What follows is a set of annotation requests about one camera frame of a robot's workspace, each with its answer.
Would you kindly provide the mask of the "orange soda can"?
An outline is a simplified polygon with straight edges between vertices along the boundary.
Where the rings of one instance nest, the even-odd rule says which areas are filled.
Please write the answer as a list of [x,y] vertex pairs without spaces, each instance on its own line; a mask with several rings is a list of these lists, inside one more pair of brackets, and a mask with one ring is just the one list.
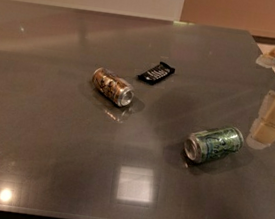
[[125,107],[133,100],[133,86],[109,69],[97,69],[93,73],[92,82],[98,91],[119,107]]

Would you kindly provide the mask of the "green soda can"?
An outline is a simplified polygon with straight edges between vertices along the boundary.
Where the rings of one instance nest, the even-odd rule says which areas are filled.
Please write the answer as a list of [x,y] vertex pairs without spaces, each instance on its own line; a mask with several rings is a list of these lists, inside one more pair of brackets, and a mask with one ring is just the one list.
[[206,163],[237,153],[243,140],[236,127],[212,128],[190,134],[184,143],[184,152],[191,162]]

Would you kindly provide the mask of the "black candy bar wrapper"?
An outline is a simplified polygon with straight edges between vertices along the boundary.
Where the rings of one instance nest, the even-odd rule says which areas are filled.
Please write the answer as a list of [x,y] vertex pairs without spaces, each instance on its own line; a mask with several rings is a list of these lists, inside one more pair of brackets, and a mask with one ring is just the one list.
[[149,85],[156,85],[157,83],[165,80],[168,76],[175,73],[175,69],[163,61],[160,64],[153,66],[150,70],[138,75],[138,79],[146,82]]

